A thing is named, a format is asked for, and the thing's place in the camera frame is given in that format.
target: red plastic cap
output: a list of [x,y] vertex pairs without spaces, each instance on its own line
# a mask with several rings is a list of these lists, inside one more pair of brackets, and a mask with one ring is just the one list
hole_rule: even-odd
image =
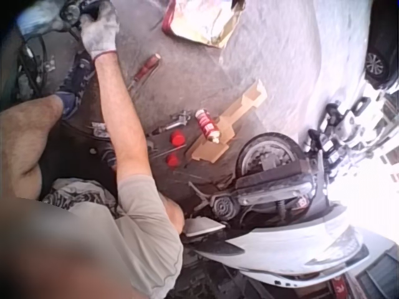
[[186,138],[182,131],[176,130],[170,135],[170,143],[173,144],[174,147],[182,146],[186,143]]
[[180,165],[180,160],[175,153],[172,153],[166,157],[166,163],[169,167],[177,167]]

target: hand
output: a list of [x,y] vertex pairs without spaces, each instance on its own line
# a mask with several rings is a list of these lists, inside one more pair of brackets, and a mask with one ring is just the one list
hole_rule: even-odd
[[96,21],[88,14],[84,14],[80,22],[83,45],[93,60],[104,53],[116,52],[115,38],[119,32],[119,22],[110,1],[101,2]]

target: sneaker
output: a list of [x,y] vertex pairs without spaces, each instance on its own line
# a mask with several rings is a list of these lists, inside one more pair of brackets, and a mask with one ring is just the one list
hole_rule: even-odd
[[75,55],[72,68],[69,70],[64,83],[56,91],[64,103],[62,119],[69,119],[82,103],[82,97],[90,79],[94,76],[95,67],[87,51]]

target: spray can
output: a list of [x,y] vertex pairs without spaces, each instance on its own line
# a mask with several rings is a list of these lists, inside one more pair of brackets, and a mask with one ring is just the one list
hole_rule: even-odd
[[214,123],[209,112],[205,109],[199,109],[195,113],[195,118],[201,128],[205,138],[213,143],[219,143],[220,141],[220,130]]

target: car wheel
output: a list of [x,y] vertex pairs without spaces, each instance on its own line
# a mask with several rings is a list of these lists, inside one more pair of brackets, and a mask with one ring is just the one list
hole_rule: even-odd
[[375,52],[367,52],[366,72],[375,79],[387,76],[387,65],[381,56]]

